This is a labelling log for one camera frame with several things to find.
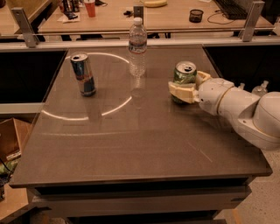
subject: cardboard box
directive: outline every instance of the cardboard box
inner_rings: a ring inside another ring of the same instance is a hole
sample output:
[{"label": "cardboard box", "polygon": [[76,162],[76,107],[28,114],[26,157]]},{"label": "cardboard box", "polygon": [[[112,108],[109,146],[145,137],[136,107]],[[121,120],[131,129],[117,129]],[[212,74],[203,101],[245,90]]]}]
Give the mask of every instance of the cardboard box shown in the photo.
[{"label": "cardboard box", "polygon": [[15,118],[0,122],[0,158],[2,161],[6,162],[8,158],[22,154],[31,131],[30,123]]}]

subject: black panel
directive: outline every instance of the black panel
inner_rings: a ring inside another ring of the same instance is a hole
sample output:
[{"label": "black panel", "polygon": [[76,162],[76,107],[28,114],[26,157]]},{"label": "black panel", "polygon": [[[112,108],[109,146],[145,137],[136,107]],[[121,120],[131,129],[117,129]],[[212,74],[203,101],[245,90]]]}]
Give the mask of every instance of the black panel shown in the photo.
[{"label": "black panel", "polygon": [[251,92],[264,80],[268,90],[280,92],[280,45],[205,47],[216,72],[237,87]]},{"label": "black panel", "polygon": [[43,102],[66,53],[1,52],[0,103]]},{"label": "black panel", "polygon": [[79,224],[144,224],[144,223],[188,223],[188,221],[197,221],[197,223],[226,223],[224,220],[217,222],[211,221],[217,211],[199,211],[185,213],[147,213],[147,214],[127,214],[110,216],[92,216],[69,218],[72,223]]},{"label": "black panel", "polygon": [[279,0],[263,0],[265,5],[262,8],[262,16],[269,20],[272,24],[277,21],[280,16],[280,1]]},{"label": "black panel", "polygon": [[178,180],[178,181],[159,181],[127,184],[105,184],[105,185],[62,185],[36,187],[42,195],[54,194],[84,194],[84,193],[128,193],[145,191],[166,191],[166,190],[185,190],[185,189],[205,189],[226,186],[245,185],[246,178],[221,178],[221,179],[202,179],[202,180]]}]

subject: small bottle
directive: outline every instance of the small bottle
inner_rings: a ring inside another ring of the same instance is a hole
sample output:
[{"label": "small bottle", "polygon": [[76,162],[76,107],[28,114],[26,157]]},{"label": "small bottle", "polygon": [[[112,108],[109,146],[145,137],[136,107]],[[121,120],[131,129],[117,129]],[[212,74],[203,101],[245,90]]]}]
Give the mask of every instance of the small bottle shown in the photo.
[{"label": "small bottle", "polygon": [[147,49],[147,31],[141,17],[134,18],[134,24],[129,30],[129,71],[132,75],[144,75],[145,52]]},{"label": "small bottle", "polygon": [[242,82],[242,83],[240,83],[240,85],[239,85],[238,88],[239,88],[239,89],[244,89],[244,87],[245,87],[245,83]]},{"label": "small bottle", "polygon": [[261,86],[257,86],[257,87],[253,88],[252,94],[259,95],[259,96],[263,96],[263,95],[267,94],[268,90],[266,87],[268,85],[269,85],[269,82],[264,80]]}]

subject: bottle cap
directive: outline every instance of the bottle cap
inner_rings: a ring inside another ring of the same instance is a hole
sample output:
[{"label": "bottle cap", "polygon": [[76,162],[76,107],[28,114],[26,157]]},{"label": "bottle cap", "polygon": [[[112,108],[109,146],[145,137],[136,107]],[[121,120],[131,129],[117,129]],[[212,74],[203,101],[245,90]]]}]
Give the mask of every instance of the bottle cap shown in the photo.
[{"label": "bottle cap", "polygon": [[142,20],[141,17],[135,17],[135,18],[133,19],[133,21],[134,21],[134,25],[141,25],[142,22],[143,22],[143,20]]},{"label": "bottle cap", "polygon": [[262,83],[262,87],[266,88],[269,85],[269,82],[267,80],[264,80]]},{"label": "bottle cap", "polygon": [[243,83],[243,82],[242,82],[242,83],[240,83],[239,88],[240,88],[240,89],[244,89],[244,87],[245,87],[245,83]]}]

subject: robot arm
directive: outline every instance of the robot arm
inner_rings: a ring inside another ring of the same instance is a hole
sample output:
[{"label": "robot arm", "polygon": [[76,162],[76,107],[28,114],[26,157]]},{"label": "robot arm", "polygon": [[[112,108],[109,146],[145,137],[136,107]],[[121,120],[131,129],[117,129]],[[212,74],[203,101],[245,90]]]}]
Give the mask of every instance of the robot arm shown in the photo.
[{"label": "robot arm", "polygon": [[280,149],[280,93],[260,97],[235,87],[231,81],[207,76],[188,96],[181,100],[198,102],[207,113],[225,117],[236,133],[254,146],[264,150]]}]

